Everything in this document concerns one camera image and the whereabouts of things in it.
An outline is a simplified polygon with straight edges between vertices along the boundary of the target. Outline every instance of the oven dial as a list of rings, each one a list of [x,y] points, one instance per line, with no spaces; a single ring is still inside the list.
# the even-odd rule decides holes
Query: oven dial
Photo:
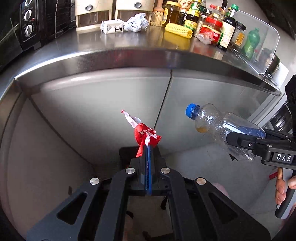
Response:
[[[25,1],[25,7],[27,7],[31,2],[32,2],[32,0],[26,0]]]
[[[25,35],[30,36],[32,32],[33,32],[33,26],[29,24],[25,29]]]
[[[30,19],[31,15],[32,15],[32,10],[29,9],[28,11],[26,11],[26,13],[24,15],[24,20],[28,21]]]

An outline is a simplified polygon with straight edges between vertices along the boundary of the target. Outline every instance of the human hand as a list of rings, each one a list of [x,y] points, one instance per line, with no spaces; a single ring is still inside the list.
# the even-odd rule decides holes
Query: human hand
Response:
[[[292,177],[288,181],[289,188],[296,189],[296,176]],[[286,184],[283,180],[283,169],[278,167],[278,177],[276,180],[276,195],[275,201],[276,204],[281,205],[281,203],[286,199]]]

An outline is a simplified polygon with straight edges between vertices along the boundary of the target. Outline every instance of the stainless steel countertop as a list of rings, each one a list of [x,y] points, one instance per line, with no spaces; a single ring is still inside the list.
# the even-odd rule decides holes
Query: stainless steel countertop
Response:
[[[44,47],[24,54],[0,75],[0,95],[15,78],[33,87],[61,77],[102,69],[149,67],[189,69],[229,77],[241,85],[279,95],[278,87],[264,80],[232,52],[204,45],[151,26],[146,32],[105,35],[101,31],[72,29]]]

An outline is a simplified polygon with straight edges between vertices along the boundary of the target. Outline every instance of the brush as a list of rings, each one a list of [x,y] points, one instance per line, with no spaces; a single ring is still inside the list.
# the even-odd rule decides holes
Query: brush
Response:
[[[161,26],[163,22],[163,12],[164,9],[162,8],[163,0],[157,1],[157,6],[153,9],[154,20],[151,21],[152,26]]]

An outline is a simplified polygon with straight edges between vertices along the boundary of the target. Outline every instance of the soy sauce bottle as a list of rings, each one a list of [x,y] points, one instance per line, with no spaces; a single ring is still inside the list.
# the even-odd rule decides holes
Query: soy sauce bottle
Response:
[[[226,51],[230,44],[230,41],[234,35],[235,28],[237,27],[237,23],[235,20],[236,12],[239,7],[235,4],[231,6],[231,10],[229,15],[225,17],[222,21],[223,27],[221,28],[221,37],[218,41],[217,47]]]

